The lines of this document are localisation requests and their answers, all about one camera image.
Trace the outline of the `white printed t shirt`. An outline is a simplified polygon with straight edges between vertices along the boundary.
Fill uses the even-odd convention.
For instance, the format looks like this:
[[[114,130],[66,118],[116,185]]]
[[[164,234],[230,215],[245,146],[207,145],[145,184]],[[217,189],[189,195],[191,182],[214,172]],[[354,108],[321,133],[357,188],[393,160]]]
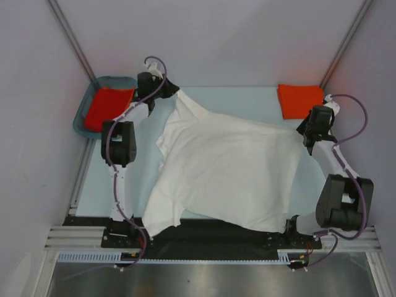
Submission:
[[[163,163],[142,217],[150,236],[179,226],[184,211],[285,230],[303,150],[294,129],[214,113],[178,91],[157,147]]]

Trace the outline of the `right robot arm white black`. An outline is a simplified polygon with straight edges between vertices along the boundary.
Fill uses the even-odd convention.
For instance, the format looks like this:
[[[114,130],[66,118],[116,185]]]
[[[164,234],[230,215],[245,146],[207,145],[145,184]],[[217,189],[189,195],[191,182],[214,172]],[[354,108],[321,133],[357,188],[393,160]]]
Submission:
[[[343,157],[341,142],[330,134],[334,120],[331,107],[316,105],[297,128],[326,180],[315,211],[293,217],[296,226],[285,233],[286,243],[292,248],[305,244],[308,235],[318,238],[333,234],[354,240],[367,226],[374,184],[360,177]]]

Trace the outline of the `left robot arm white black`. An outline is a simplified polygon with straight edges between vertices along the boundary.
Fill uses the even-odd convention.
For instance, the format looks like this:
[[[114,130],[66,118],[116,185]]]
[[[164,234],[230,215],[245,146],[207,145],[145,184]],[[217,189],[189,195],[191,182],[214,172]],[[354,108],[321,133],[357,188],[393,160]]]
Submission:
[[[126,109],[112,120],[106,120],[101,132],[101,157],[108,165],[113,186],[110,219],[116,222],[132,220],[132,202],[127,197],[126,174],[135,161],[137,144],[135,128],[150,116],[155,100],[172,97],[179,87],[161,72],[146,71],[137,76],[137,89]]]

